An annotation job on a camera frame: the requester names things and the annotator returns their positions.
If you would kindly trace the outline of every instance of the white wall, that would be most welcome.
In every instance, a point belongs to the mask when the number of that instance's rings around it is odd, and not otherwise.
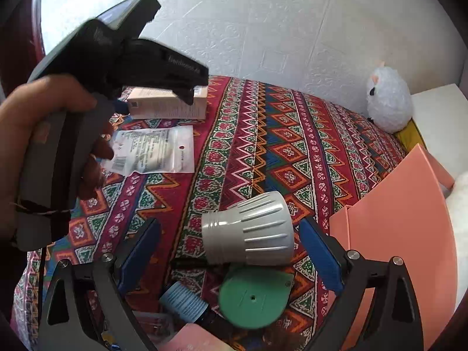
[[[121,0],[42,0],[50,51]],[[412,93],[458,83],[467,49],[437,0],[159,0],[142,36],[205,62],[212,74],[313,93],[366,112],[381,61]]]

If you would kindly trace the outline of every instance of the pink card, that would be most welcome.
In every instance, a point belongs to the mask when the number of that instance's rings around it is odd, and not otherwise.
[[[158,351],[234,351],[226,343],[196,324],[186,324]]]

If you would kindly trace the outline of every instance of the patterned bedspread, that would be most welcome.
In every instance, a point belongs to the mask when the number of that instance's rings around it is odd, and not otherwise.
[[[202,213],[278,190],[295,225],[312,214],[328,232],[330,215],[361,199],[405,155],[397,139],[359,114],[312,95],[227,77],[210,78],[205,121],[122,116],[112,121],[121,130],[193,125],[196,171],[127,178],[110,173],[98,199],[77,204],[69,235],[48,248],[45,283],[60,259],[92,261],[156,217],[163,229],[160,245],[140,287],[127,296],[133,309],[147,312],[159,310],[160,288],[169,278],[181,280],[217,310],[223,276],[169,268],[174,256],[203,257]],[[297,233],[295,240],[293,262],[285,269],[295,274],[294,286],[278,324],[308,340],[326,314],[328,293]],[[38,254],[31,253],[13,311],[18,333],[31,348],[37,338],[38,265]],[[248,338],[240,334],[235,347],[250,349]]]

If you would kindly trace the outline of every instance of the green lid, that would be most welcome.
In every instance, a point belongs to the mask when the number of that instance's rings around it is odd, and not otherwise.
[[[240,328],[262,328],[279,318],[294,275],[269,268],[243,267],[228,273],[219,290],[219,309]]]

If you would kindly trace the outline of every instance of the white plush owl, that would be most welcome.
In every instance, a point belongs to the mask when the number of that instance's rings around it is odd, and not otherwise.
[[[402,130],[413,116],[408,85],[390,67],[378,67],[367,82],[367,111],[374,124],[387,133]]]

